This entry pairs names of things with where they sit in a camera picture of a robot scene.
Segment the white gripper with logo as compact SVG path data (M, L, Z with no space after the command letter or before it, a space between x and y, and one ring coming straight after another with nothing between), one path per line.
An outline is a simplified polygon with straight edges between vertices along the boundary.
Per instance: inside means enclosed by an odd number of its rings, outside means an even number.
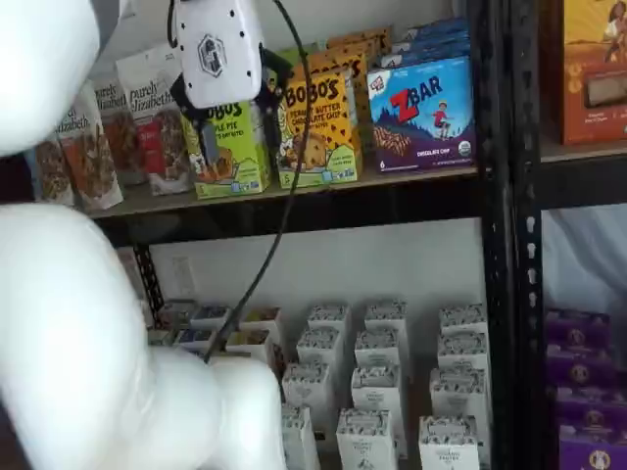
M263 32L250 0L195 0L174 3L182 73L170 95L198 134L208 166L219 159L209 109L254 99L261 115L276 113L292 65L263 46Z

